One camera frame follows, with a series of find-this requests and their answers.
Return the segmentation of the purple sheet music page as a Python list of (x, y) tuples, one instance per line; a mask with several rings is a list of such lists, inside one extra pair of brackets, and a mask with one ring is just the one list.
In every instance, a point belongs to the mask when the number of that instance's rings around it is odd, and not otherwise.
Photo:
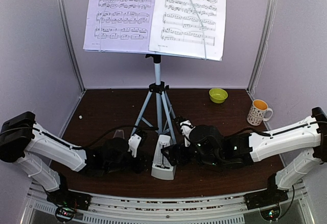
[(89, 0), (83, 49), (148, 53), (155, 0)]

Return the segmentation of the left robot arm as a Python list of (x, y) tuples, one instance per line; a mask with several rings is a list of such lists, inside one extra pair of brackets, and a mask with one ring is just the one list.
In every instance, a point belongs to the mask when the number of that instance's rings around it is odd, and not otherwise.
[(147, 138), (147, 128), (136, 127), (128, 140), (114, 137), (96, 147), (94, 143), (77, 146), (48, 132), (27, 111), (3, 123), (1, 128), (1, 161), (15, 163), (39, 182), (51, 201), (70, 205), (74, 195), (63, 174), (46, 166), (40, 155), (70, 170), (91, 178), (119, 171), (141, 173), (150, 165), (151, 157), (140, 150)]

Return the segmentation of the clear metronome front cover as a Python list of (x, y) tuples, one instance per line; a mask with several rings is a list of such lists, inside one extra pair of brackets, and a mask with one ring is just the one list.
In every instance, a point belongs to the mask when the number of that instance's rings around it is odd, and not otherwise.
[(115, 132), (114, 132), (114, 135), (113, 135), (113, 140), (125, 140), (125, 133), (124, 133), (124, 130), (123, 129), (117, 129)]

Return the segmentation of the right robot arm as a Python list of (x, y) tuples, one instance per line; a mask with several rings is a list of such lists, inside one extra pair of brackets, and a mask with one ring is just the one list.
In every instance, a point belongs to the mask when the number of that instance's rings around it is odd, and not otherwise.
[(305, 119), (279, 129), (260, 132), (247, 127), (229, 136), (212, 125), (193, 126), (182, 117), (177, 121), (184, 142), (160, 150), (172, 166), (195, 158), (202, 164), (241, 168), (301, 149), (289, 165), (272, 176), (272, 185), (263, 191), (262, 200), (269, 205), (281, 197), (282, 191), (326, 162), (326, 114), (320, 107), (313, 108)]

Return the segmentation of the grey metronome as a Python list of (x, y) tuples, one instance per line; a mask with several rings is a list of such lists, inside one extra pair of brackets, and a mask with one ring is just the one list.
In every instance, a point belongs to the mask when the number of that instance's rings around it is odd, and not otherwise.
[(159, 135), (152, 162), (152, 177), (166, 181), (172, 181), (174, 179), (176, 167), (172, 166), (161, 152), (161, 149), (171, 144), (172, 139), (170, 136)]

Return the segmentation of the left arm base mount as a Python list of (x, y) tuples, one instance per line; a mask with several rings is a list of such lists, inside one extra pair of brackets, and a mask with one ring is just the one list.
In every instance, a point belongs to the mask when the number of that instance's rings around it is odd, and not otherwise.
[(56, 206), (67, 207), (73, 210), (87, 211), (91, 202), (91, 195), (74, 191), (46, 192), (47, 201)]

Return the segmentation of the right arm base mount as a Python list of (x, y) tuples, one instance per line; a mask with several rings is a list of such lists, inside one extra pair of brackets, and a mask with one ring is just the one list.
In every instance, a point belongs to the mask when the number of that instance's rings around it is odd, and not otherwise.
[(259, 191), (244, 195), (245, 203), (248, 210), (263, 208), (270, 205), (275, 205), (288, 200), (287, 192), (268, 192)]

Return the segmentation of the white sheet music page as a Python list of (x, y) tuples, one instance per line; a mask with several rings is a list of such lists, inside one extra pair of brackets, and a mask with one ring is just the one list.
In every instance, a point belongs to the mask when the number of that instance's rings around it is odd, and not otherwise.
[(149, 50), (220, 61), (226, 0), (155, 0)]

